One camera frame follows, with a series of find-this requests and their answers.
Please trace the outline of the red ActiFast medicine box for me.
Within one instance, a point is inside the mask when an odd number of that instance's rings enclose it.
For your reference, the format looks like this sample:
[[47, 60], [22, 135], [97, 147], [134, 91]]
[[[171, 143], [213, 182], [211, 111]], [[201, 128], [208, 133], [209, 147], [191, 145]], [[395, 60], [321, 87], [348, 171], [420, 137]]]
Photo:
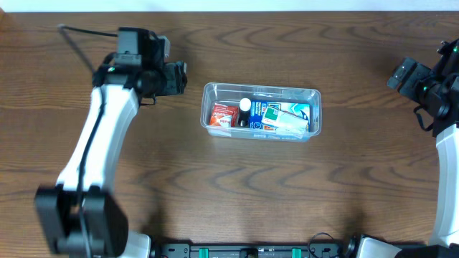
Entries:
[[224, 128], [235, 127], [238, 115], [238, 107], [215, 103], [210, 116], [209, 125]]

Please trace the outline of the white green medicine box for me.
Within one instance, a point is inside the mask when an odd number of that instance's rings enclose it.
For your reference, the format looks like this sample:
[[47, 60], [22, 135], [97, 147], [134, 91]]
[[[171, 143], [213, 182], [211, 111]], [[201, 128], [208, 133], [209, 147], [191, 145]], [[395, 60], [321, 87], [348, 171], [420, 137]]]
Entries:
[[268, 107], [262, 117], [262, 122], [274, 127], [281, 133], [304, 134], [308, 131], [309, 122], [282, 110]]

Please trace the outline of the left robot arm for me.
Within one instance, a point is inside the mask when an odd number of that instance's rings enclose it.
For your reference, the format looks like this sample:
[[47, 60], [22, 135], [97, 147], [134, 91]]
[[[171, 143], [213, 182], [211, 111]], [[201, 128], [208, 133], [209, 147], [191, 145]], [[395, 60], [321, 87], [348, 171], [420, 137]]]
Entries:
[[49, 250], [70, 257], [150, 257], [151, 238], [131, 231], [113, 198], [126, 132], [143, 98], [179, 95], [186, 63], [102, 64], [77, 146], [55, 186], [40, 186], [35, 207]]

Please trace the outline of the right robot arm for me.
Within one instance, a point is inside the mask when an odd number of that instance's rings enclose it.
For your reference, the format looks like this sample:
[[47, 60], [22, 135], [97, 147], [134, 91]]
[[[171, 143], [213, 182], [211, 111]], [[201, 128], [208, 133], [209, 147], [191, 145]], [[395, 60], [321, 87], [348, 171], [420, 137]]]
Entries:
[[458, 41], [443, 42], [438, 63], [429, 68], [406, 57], [394, 69], [387, 87], [417, 103], [432, 117], [429, 126], [439, 157], [439, 186], [434, 229], [426, 245], [390, 244], [362, 234], [350, 239], [344, 257], [458, 256]]

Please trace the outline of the dark bottle white cap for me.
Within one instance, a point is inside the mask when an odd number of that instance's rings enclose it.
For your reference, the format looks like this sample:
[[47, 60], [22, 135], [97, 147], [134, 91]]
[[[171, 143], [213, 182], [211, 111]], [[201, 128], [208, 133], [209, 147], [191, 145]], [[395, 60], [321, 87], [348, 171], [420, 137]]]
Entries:
[[252, 101], [249, 98], [242, 98], [239, 104], [239, 126], [247, 127], [250, 119]]

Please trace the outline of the blue Kool Fever box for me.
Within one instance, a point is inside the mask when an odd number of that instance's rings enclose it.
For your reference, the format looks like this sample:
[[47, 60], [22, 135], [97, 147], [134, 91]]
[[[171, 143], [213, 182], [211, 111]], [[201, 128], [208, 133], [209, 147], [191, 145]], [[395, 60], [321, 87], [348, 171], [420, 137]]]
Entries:
[[302, 135], [309, 131], [310, 111], [310, 105], [305, 103], [252, 101], [249, 126]]

